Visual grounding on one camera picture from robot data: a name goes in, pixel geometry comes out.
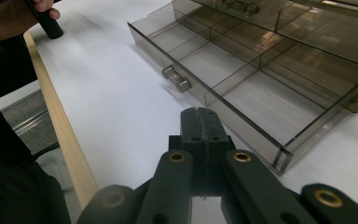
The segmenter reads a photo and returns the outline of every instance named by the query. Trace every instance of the plastic storage box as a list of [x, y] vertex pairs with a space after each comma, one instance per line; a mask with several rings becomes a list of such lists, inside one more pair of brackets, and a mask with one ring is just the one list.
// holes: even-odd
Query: plastic storage box
[[358, 112], [353, 9], [176, 0], [129, 26], [177, 90], [215, 111], [278, 173]]

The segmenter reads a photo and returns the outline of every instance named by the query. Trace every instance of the white table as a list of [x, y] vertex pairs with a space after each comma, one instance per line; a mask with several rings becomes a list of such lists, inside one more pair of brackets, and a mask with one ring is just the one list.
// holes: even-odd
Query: white table
[[[54, 105], [62, 107], [81, 148], [71, 151], [62, 143], [70, 136], [61, 137], [65, 159], [73, 164], [68, 165], [71, 175], [78, 179], [93, 175], [76, 186], [80, 197], [86, 194], [80, 200], [83, 206], [97, 188], [117, 184], [135, 189], [148, 180], [168, 149], [168, 136], [179, 134], [180, 112], [201, 106], [162, 77], [161, 68], [134, 44], [127, 26], [127, 21], [139, 20], [169, 3], [65, 0], [56, 4], [62, 12], [61, 38], [49, 40], [39, 26], [31, 29], [48, 71], [46, 81], [39, 78], [42, 91], [45, 98], [51, 91], [58, 97], [49, 106], [50, 114]], [[44, 90], [50, 80], [51, 91]], [[62, 135], [60, 122], [54, 125]], [[83, 164], [84, 176], [77, 170], [78, 163]], [[296, 192], [309, 183], [323, 183], [358, 202], [358, 114], [341, 121], [279, 178]]]

